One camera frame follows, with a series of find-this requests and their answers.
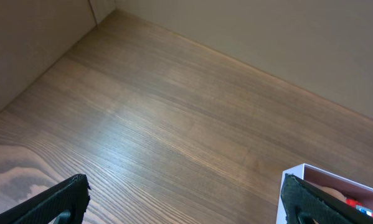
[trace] red object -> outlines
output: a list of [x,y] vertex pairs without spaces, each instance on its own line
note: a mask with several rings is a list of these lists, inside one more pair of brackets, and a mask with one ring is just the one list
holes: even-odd
[[357,200],[354,200],[354,199],[350,199],[350,198],[347,198],[347,204],[356,208],[356,205],[360,205],[362,206],[362,203],[358,202]]

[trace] beige panel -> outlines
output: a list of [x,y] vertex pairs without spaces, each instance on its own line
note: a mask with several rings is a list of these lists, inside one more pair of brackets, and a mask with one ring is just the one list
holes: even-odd
[[117,0],[117,6],[373,118],[373,0]]
[[115,0],[90,0],[98,24],[116,9]]
[[94,26],[88,0],[0,0],[0,110]]

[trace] wood grain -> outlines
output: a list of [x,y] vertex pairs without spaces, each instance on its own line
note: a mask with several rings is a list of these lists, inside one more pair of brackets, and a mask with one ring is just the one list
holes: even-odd
[[0,114],[0,212],[87,174],[87,223],[274,223],[301,163],[373,187],[373,120],[115,12]]

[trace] black object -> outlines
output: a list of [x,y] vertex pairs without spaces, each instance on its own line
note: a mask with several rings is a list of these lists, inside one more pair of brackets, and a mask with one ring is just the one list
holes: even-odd
[[0,224],[79,224],[90,200],[87,176],[76,174],[0,214]]
[[287,224],[373,224],[372,217],[294,175],[285,175],[280,197]]

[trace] open box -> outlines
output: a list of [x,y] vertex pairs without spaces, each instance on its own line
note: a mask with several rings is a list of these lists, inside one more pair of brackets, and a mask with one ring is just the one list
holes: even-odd
[[[301,164],[283,171],[280,189],[283,185],[285,174],[294,174],[295,176],[313,184],[336,189],[345,196],[358,200],[363,204],[363,207],[373,210],[373,188],[340,177],[317,167],[308,164]],[[276,224],[286,224],[286,212],[280,196]]]

